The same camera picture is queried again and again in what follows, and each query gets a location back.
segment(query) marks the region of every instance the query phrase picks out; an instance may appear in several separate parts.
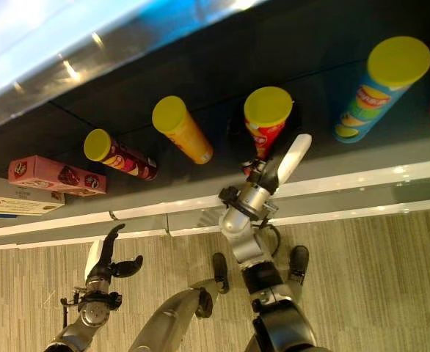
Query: yellow plastic cap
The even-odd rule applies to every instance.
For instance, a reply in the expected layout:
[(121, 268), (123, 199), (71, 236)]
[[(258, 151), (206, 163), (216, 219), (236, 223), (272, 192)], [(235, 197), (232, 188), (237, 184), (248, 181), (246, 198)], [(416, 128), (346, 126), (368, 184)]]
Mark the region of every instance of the yellow plastic cap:
[(285, 121), (294, 102), (279, 87), (263, 87), (252, 92), (244, 103), (244, 116), (258, 127), (272, 127)]
[(111, 150), (111, 136), (97, 128), (91, 131), (84, 140), (84, 154), (93, 161), (102, 161)]
[(368, 57), (368, 74), (378, 84), (398, 88), (413, 84), (430, 67), (430, 50), (413, 37), (383, 40)]
[(161, 133), (174, 132), (186, 119), (187, 108), (181, 98), (170, 95), (161, 99), (153, 109), (153, 126)]

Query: cable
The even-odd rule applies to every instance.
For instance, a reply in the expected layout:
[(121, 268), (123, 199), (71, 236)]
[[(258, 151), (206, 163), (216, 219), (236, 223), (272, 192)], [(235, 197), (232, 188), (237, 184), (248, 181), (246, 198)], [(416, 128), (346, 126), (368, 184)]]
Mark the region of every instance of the cable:
[(274, 231), (275, 234), (275, 238), (277, 239), (277, 245), (275, 246), (274, 250), (271, 253), (272, 257), (275, 257), (275, 255), (278, 253), (279, 248), (280, 248), (280, 243), (282, 241), (281, 237), (280, 237), (280, 232), (279, 230), (273, 225), (273, 224), (268, 224), (269, 220), (267, 218), (264, 218), (264, 220), (259, 224), (259, 225), (253, 225), (253, 227), (259, 227), (259, 230), (262, 230), (266, 227), (270, 228), (272, 231)]

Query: floor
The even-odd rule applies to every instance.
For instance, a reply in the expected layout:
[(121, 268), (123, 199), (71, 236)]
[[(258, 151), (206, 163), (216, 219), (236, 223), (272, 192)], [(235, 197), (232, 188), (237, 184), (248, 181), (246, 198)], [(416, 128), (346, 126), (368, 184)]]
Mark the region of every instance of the floor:
[[(302, 307), (320, 345), (332, 351), (430, 351), (430, 211), (279, 228), (288, 250), (310, 249)], [(61, 329), (59, 299), (82, 285), (89, 244), (0, 251), (0, 351), (43, 351)], [(114, 279), (123, 294), (90, 351), (127, 351), (165, 298), (211, 275), (227, 255), (232, 290), (211, 319), (194, 319), (181, 351), (243, 351), (252, 312), (227, 242), (219, 233), (118, 241), (114, 258), (143, 254), (142, 270)]]

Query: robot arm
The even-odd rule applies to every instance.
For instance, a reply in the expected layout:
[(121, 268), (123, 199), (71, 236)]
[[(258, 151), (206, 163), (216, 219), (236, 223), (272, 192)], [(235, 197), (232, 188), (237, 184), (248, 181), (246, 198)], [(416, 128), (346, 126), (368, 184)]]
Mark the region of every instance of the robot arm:
[(247, 351), (321, 351), (311, 350), (316, 344), (313, 330), (251, 225), (260, 219), (265, 223), (276, 211), (268, 198), (290, 177), (311, 145), (309, 134), (299, 134), (293, 142), (292, 136), (290, 131), (280, 134), (269, 158), (254, 163), (242, 190), (229, 187), (219, 195), (227, 205), (219, 225), (232, 246), (258, 314), (253, 321), (255, 337)]
[(117, 292), (109, 293), (111, 278), (128, 277), (134, 275), (143, 263), (140, 255), (133, 261), (112, 263), (112, 252), (117, 231), (125, 225), (116, 226), (106, 236), (102, 246), (99, 242), (93, 244), (88, 257), (90, 272), (86, 278), (86, 288), (76, 289), (74, 302), (65, 306), (78, 306), (79, 317), (55, 337), (45, 352), (82, 352), (91, 344), (96, 332), (107, 322), (111, 310), (116, 310), (122, 304), (122, 296)]

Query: snack box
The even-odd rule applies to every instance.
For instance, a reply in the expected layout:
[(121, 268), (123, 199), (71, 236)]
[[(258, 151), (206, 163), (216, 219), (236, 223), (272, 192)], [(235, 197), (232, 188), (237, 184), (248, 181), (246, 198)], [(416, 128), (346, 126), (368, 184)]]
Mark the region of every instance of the snack box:
[(13, 185), (42, 188), (82, 197), (106, 193), (106, 176), (38, 155), (11, 161), (8, 180)]
[(65, 204), (63, 194), (12, 186), (0, 178), (0, 214), (43, 215)]

